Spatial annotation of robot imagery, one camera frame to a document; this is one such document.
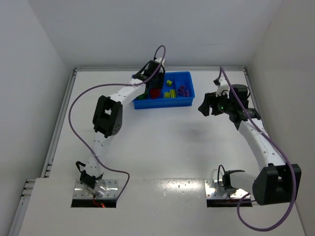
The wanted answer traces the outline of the red lego brick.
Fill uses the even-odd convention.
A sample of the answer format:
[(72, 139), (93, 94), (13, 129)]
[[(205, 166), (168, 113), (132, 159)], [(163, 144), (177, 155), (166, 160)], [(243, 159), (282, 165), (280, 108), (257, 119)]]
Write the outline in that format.
[(152, 90), (150, 90), (150, 96), (151, 96), (152, 99), (159, 98), (160, 94), (161, 94), (161, 90), (160, 89), (152, 89)]

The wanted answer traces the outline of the green two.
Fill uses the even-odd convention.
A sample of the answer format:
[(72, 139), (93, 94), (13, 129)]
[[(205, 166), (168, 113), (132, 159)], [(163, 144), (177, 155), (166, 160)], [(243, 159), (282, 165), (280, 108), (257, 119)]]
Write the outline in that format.
[(145, 93), (139, 95), (136, 99), (137, 100), (146, 100), (147, 98), (148, 98), (148, 93), (145, 92)]

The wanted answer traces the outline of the lime two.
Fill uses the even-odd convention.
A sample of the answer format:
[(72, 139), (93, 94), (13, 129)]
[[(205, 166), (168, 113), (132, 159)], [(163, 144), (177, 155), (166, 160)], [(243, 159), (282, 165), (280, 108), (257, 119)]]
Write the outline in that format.
[(177, 93), (176, 93), (175, 89), (171, 89), (169, 93), (170, 93), (170, 98), (176, 98), (177, 97)]

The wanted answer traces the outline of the purple paw lego brick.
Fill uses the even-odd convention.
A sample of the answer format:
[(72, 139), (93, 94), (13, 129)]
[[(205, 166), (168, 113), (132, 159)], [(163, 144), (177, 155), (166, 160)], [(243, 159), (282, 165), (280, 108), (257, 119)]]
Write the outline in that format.
[(180, 85), (177, 89), (177, 93), (180, 95), (183, 94), (183, 92), (185, 91), (185, 88), (186, 87), (184, 85)]

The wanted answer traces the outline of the purple butterfly lego brick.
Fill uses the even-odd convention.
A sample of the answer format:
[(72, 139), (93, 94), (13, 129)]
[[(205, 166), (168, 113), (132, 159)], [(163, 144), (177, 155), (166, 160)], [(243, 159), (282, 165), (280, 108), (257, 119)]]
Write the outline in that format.
[(185, 91), (183, 92), (183, 97), (190, 97), (188, 90), (185, 90)]

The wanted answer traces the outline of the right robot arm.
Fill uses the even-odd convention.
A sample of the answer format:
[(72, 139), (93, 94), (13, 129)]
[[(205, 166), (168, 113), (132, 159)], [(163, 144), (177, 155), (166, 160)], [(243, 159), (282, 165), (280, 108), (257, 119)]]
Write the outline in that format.
[(247, 141), (259, 166), (258, 176), (244, 170), (224, 171), (221, 186), (225, 190), (243, 189), (253, 194), (261, 206), (289, 203), (295, 200), (301, 179), (298, 164), (288, 165), (271, 144), (263, 130), (261, 116), (249, 107), (249, 90), (245, 85), (233, 85), (233, 91), (206, 93), (198, 110), (204, 115), (227, 114), (236, 130)]

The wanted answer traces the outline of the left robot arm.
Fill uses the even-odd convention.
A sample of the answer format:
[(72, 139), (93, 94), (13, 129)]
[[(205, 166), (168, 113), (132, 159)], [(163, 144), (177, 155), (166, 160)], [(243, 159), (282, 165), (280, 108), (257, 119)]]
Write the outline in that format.
[(93, 115), (94, 125), (93, 145), (87, 144), (80, 135), (73, 133), (91, 152), (91, 158), (87, 164), (76, 162), (80, 171), (80, 181), (91, 190), (97, 190), (100, 185), (104, 170), (130, 175), (125, 171), (106, 167), (101, 160), (106, 155), (113, 137), (118, 134), (123, 124), (123, 107), (138, 96), (143, 95), (148, 89), (160, 89), (165, 76), (165, 60), (154, 58), (149, 61), (140, 71), (132, 76), (127, 84), (105, 84), (108, 86), (121, 86), (122, 88), (112, 95), (99, 97)]

